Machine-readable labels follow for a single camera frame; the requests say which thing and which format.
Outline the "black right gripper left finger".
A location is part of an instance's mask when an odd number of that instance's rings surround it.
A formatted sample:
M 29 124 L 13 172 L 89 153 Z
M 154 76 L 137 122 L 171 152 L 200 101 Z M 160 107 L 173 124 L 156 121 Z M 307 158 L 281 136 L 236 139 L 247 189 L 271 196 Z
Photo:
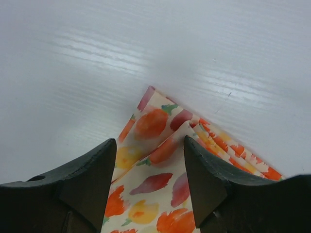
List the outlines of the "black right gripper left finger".
M 99 233 L 115 167 L 108 139 L 86 154 L 27 181 L 0 186 L 3 233 Z

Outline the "orange floral skirt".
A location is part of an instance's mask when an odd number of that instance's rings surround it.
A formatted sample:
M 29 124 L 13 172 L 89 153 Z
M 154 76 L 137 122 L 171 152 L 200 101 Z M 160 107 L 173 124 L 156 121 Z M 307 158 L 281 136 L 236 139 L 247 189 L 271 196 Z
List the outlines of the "orange floral skirt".
M 283 176 L 219 126 L 150 86 L 117 139 L 104 233 L 195 233 L 183 140 L 243 171 Z

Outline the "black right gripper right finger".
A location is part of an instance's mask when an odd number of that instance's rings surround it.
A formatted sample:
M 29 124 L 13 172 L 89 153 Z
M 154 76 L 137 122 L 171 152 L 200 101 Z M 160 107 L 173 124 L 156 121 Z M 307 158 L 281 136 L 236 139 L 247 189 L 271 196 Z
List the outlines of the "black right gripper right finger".
M 189 136 L 184 157 L 195 225 L 203 233 L 308 233 L 311 177 L 273 181 L 212 155 Z

